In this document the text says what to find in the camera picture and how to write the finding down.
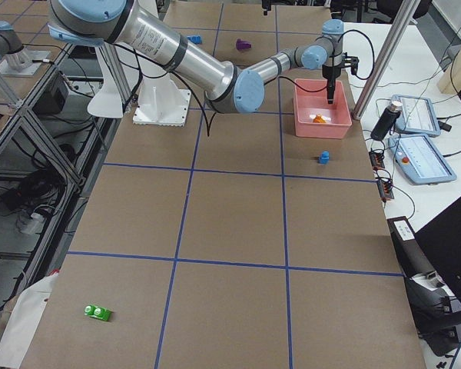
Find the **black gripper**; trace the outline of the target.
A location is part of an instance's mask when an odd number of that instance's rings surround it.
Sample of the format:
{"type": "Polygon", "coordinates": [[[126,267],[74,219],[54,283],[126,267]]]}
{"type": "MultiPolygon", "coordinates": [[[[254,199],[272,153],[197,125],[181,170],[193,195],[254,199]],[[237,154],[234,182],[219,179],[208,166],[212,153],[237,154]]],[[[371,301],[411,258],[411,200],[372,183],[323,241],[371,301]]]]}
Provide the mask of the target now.
{"type": "Polygon", "coordinates": [[[327,80],[327,103],[329,105],[332,105],[334,102],[335,84],[340,74],[340,66],[322,66],[322,75],[327,80]]]}

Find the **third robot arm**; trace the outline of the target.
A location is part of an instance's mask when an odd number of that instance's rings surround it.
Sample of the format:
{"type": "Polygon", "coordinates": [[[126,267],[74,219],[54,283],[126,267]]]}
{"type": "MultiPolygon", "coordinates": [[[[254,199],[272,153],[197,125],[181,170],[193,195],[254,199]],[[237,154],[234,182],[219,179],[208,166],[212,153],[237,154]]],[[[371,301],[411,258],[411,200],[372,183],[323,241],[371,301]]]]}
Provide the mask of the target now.
{"type": "Polygon", "coordinates": [[[7,76],[30,77],[40,64],[49,63],[50,52],[29,49],[13,27],[0,21],[0,72],[7,76]]]}

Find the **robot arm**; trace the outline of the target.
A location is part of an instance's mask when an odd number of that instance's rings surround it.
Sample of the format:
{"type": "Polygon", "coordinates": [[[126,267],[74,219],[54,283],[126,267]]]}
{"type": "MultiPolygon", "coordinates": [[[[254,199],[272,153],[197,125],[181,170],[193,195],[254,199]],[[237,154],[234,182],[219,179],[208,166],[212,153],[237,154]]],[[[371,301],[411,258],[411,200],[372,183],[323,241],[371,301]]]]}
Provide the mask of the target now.
{"type": "Polygon", "coordinates": [[[221,114],[257,111],[266,83],[293,68],[321,68],[327,102],[333,103],[343,62],[344,25],[339,19],[325,22],[313,43],[284,49],[244,70],[230,61],[218,61],[137,1],[51,1],[48,27],[52,38],[73,45],[130,45],[165,71],[202,88],[207,103],[221,114]]]}

